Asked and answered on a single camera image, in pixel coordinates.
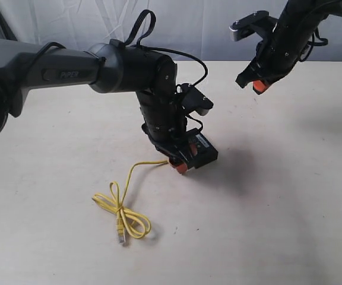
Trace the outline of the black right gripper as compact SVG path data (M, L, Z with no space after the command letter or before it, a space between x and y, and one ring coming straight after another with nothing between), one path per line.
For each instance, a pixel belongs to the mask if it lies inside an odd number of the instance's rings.
M257 95L284 78L297 62L307 60L316 46L325 46L318 25L325 19L319 1L288 1L273 32L256 46L256 54L236 79L244 88L253 84Z

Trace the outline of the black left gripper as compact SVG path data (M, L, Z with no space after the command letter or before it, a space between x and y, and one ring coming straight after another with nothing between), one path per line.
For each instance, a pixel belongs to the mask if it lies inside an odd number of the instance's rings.
M162 50L129 46L120 51L121 91L135 92L144 118L143 132L156 150L169 159L181 175L188 171L187 118L181 105L181 85L177 85L178 66ZM194 143L191 154L198 154Z

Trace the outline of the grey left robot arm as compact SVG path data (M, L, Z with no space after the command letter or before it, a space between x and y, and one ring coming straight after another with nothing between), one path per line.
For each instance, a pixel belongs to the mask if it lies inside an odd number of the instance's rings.
M134 92L142 130L180 173L200 168L205 154L197 131L187 131L177 66L171 57L140 47L98 44L89 51L0 39L0 132L22 113L31 90L87 84L98 93Z

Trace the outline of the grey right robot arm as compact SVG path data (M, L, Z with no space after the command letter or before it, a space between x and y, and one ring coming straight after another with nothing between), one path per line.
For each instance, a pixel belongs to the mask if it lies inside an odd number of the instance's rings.
M256 94L267 91L298 62L306 61L313 48L328 45L318 26L330 15L342 17L342 1L287 1L278 18L260 10L235 21L230 26L233 41L253 34L262 39L236 83L241 88L251 83Z

